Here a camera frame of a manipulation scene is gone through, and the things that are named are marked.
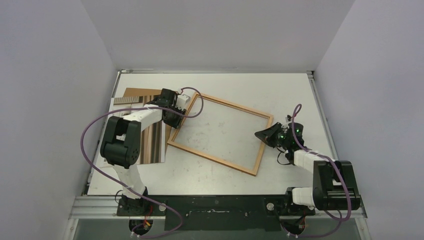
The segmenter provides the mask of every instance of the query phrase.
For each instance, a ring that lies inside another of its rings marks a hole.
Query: white table
[[[194,87],[202,93],[270,113],[274,116],[273,124],[285,122],[286,115],[302,103],[296,121],[304,125],[305,144],[325,155],[332,154],[305,73],[126,73],[120,75],[114,96],[122,97],[126,88],[182,87]],[[277,155],[276,149],[266,146],[257,176],[251,176],[168,146],[164,163],[139,165],[138,170],[150,195],[273,195],[284,194],[288,187],[312,185],[311,174],[296,166],[278,164]],[[280,161],[285,161],[284,156],[280,156]],[[102,162],[97,151],[96,165],[101,166]],[[111,167],[103,170],[117,178]],[[88,195],[115,195],[120,189],[117,183],[93,172]]]

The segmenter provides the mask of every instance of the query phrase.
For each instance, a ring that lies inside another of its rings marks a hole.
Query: frame molding sample
[[[203,97],[204,100],[211,101],[211,102],[214,102],[214,103],[217,103],[217,104],[220,104],[220,105],[224,105],[224,106],[227,106],[227,107],[230,107],[230,108],[233,108],[233,109],[237,109],[237,110],[240,110],[240,111],[243,111],[243,112],[246,112],[246,113],[249,113],[249,114],[252,114],[252,115],[256,115],[256,116],[264,118],[264,119],[267,119],[268,123],[266,124],[266,126],[264,126],[264,129],[271,127],[271,124],[273,123],[273,118],[274,118],[273,115],[268,114],[266,112],[258,111],[258,110],[255,110],[253,108],[250,108],[250,107],[242,106],[242,105],[239,105],[239,104],[236,104],[236,103],[233,103],[233,102],[229,102],[229,101],[226,101],[226,100],[214,97],[214,96],[209,96],[209,95],[206,95],[206,94],[203,94],[203,93],[202,93],[202,97]],[[191,98],[189,105],[188,105],[187,112],[185,113],[186,115],[188,115],[190,113],[190,110],[192,109],[197,98],[200,98],[200,96],[197,92],[195,92],[193,97]],[[173,132],[171,137],[169,138],[169,140],[168,140],[169,145],[174,146],[175,148],[184,150],[186,152],[195,154],[195,155],[200,156],[202,158],[212,160],[216,163],[225,165],[225,166],[230,167],[232,169],[236,169],[236,170],[239,170],[241,172],[250,174],[252,176],[256,176],[256,174],[258,173],[259,164],[261,163],[261,160],[262,160],[262,155],[264,153],[265,143],[263,143],[262,141],[260,142],[259,152],[257,153],[254,167],[253,167],[253,169],[248,169],[244,166],[240,166],[238,164],[232,163],[232,162],[224,160],[222,158],[201,152],[197,149],[194,149],[194,148],[191,148],[191,147],[188,147],[188,146],[185,146],[183,144],[175,142],[175,139],[177,138],[178,133],[180,132],[181,128],[183,127],[185,120],[186,120],[186,118],[184,118],[182,120],[181,127],[177,128]]]

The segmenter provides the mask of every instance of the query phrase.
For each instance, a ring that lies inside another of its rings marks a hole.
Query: gray floor
[[[155,235],[163,232],[164,220],[156,220],[154,228],[148,233]],[[332,230],[337,222],[332,219],[307,219],[304,235],[323,234]],[[128,220],[126,219],[80,219],[76,228],[74,240],[134,240],[130,237]],[[287,239],[283,231],[265,232],[262,229],[249,229],[245,231],[177,231],[170,235],[155,238],[161,240],[236,240],[236,239],[266,239],[281,240]],[[320,238],[325,240],[359,240],[355,220],[351,219],[343,223],[340,229],[334,234]]]

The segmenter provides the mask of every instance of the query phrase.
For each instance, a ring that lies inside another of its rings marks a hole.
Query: white wall
[[[423,239],[424,1],[356,0],[315,72],[373,239]]]
[[[115,77],[79,0],[0,1],[1,239],[62,238]]]
[[[81,0],[119,69],[316,69],[354,0]]]

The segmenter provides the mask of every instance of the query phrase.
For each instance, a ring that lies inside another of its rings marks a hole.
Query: brown cardboard
[[[127,87],[125,92],[123,93],[123,98],[125,97],[144,97],[144,96],[154,96],[160,95],[162,89],[148,89],[148,88],[132,88]],[[166,125],[165,128],[165,151],[168,148],[168,139],[170,139],[171,135],[171,126]]]

